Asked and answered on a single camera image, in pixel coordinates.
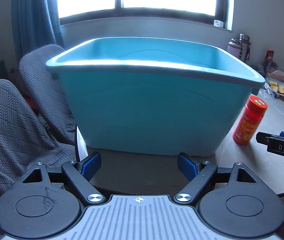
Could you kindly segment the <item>orange plastic bottle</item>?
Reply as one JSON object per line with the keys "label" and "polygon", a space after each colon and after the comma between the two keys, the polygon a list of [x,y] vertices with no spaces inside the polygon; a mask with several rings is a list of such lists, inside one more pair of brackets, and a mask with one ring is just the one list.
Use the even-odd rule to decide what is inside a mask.
{"label": "orange plastic bottle", "polygon": [[268,105],[256,95],[249,96],[241,118],[233,132],[233,140],[239,145],[248,145],[266,113]]}

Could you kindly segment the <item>plate of apple slices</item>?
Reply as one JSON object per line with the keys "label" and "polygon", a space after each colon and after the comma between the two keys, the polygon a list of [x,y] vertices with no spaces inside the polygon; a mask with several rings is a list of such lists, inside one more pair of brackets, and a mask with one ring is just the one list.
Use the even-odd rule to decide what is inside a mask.
{"label": "plate of apple slices", "polygon": [[267,77],[266,82],[268,83],[271,90],[273,90],[273,92],[275,92],[279,96],[284,97],[284,83],[283,82],[277,79],[273,79],[271,77]]}

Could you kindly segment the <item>near grey quilted chair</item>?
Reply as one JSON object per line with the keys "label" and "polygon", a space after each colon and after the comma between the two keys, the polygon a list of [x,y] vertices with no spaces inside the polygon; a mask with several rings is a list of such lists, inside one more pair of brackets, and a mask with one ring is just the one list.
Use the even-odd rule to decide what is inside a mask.
{"label": "near grey quilted chair", "polygon": [[0,79],[0,196],[37,162],[60,167],[75,148],[45,129],[18,89]]}

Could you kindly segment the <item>grey quilted chair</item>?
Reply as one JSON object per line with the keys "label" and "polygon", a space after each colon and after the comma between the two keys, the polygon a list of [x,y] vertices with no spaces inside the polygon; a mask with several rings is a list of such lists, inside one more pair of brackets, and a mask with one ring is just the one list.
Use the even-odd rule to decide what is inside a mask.
{"label": "grey quilted chair", "polygon": [[52,135],[59,142],[74,145],[75,120],[59,80],[46,70],[46,62],[63,51],[61,46],[49,44],[29,52],[19,62],[19,73]]}
{"label": "grey quilted chair", "polygon": [[0,79],[0,196],[37,162],[60,167],[75,148],[45,129],[18,89]]}

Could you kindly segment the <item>red box on table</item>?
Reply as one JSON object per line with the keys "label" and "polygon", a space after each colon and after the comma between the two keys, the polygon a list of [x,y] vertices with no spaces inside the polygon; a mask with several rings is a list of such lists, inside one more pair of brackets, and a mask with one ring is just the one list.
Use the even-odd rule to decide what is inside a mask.
{"label": "red box on table", "polygon": [[272,66],[273,65],[273,56],[274,56],[274,51],[273,50],[267,50],[265,59],[264,59],[264,66]]}

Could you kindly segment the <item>far grey quilted chair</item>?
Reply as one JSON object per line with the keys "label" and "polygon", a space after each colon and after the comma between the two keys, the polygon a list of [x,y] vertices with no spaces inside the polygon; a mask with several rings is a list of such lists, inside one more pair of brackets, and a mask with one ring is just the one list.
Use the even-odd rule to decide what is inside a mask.
{"label": "far grey quilted chair", "polygon": [[46,62],[63,51],[61,46],[49,44],[29,52],[19,62],[19,73],[52,135],[59,142],[74,145],[75,120],[59,80],[46,70]]}

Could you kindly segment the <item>teal plastic storage bin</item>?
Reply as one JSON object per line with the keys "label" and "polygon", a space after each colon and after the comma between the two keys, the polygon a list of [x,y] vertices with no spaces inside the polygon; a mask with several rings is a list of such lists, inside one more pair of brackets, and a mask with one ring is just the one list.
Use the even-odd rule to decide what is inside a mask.
{"label": "teal plastic storage bin", "polygon": [[221,48],[154,37],[88,40],[46,69],[89,147],[156,155],[213,155],[265,83]]}

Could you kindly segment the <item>pink water bottle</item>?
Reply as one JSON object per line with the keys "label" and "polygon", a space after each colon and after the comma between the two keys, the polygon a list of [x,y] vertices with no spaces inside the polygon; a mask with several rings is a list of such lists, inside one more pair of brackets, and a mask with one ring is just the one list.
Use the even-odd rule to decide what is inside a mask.
{"label": "pink water bottle", "polygon": [[241,43],[240,43],[240,41],[238,39],[232,38],[228,42],[227,52],[239,59],[240,54],[241,54]]}

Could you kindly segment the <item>blue curtain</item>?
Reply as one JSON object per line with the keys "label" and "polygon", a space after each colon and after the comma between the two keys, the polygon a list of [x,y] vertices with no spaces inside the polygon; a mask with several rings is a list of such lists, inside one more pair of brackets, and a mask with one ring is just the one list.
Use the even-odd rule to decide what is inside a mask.
{"label": "blue curtain", "polygon": [[57,0],[12,0],[12,33],[16,59],[48,44],[64,46]]}

